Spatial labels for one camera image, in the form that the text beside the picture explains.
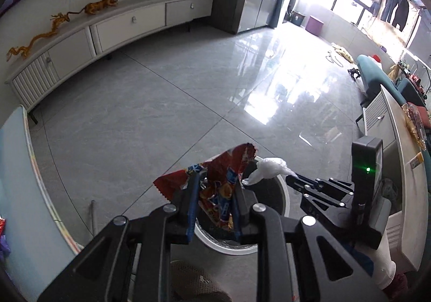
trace white plastic bag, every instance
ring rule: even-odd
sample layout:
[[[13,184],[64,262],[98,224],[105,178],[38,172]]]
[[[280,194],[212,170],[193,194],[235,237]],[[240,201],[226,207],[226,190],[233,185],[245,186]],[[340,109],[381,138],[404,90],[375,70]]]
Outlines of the white plastic bag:
[[[262,179],[271,179],[279,174],[287,176],[291,174],[298,177],[295,172],[287,168],[286,161],[277,157],[268,157],[262,159],[256,164],[257,169],[253,171],[247,179],[242,180],[243,185],[252,185],[261,181]]]
[[[364,88],[364,83],[362,81],[362,77],[357,77],[355,79],[355,83],[356,83],[356,87],[358,87],[359,90],[365,94],[365,88]]]

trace white cabinet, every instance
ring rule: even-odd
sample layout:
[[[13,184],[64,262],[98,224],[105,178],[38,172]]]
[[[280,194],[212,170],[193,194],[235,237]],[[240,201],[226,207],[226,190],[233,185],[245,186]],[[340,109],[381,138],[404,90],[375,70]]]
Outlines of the white cabinet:
[[[59,80],[48,53],[44,53],[22,70],[12,86],[26,108],[33,106]]]
[[[69,36],[48,50],[55,71],[61,80],[92,59],[93,42],[87,38],[85,29]]]
[[[164,26],[165,4],[162,3],[138,8],[93,25],[92,33],[94,34],[96,30],[100,50],[104,52],[122,42]]]
[[[383,139],[383,177],[398,190],[386,231],[397,272],[418,270],[428,224],[428,192],[424,164],[412,169],[410,160],[421,152],[406,127],[406,114],[391,94],[381,92],[364,109],[366,135]]]
[[[211,15],[213,0],[124,0],[60,27],[18,58],[6,84],[28,111],[63,81],[104,55],[167,27]]]
[[[166,25],[174,26],[210,16],[213,0],[185,0],[166,3]]]

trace tv cabinet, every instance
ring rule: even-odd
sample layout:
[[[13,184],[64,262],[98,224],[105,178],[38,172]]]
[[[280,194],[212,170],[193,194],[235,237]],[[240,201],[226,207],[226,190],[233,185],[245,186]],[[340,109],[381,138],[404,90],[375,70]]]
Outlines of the tv cabinet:
[[[213,0],[120,0],[96,15],[79,15],[37,41],[29,57],[16,57],[5,83],[30,112],[92,62],[141,37],[210,16],[212,6]]]

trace red packaging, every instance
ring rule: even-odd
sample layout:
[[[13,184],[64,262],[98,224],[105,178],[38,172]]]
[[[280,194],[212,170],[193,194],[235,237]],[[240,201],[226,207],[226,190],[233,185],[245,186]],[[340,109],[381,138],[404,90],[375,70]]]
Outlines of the red packaging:
[[[6,219],[4,219],[4,218],[2,218],[1,216],[0,216],[0,236],[2,235],[2,233],[3,233],[3,229],[4,229],[4,226],[6,225]]]
[[[172,200],[175,190],[187,184],[194,172],[207,169],[208,184],[199,192],[199,206],[219,227],[232,229],[231,200],[238,175],[254,160],[256,148],[253,144],[241,144],[218,155],[211,161],[190,166],[188,169],[163,175],[154,181],[157,189]]]

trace yellow cloth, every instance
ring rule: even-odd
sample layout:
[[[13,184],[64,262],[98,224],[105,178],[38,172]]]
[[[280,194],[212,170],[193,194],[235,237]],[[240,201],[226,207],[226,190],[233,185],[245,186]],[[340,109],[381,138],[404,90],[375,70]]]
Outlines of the yellow cloth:
[[[344,57],[348,62],[353,63],[353,57],[349,54],[348,51],[344,47],[341,47],[335,43],[331,43],[331,46],[333,49],[340,54],[342,57]]]
[[[395,81],[399,74],[399,66],[397,64],[391,66],[391,72],[387,74],[387,76],[391,79],[391,81]]]

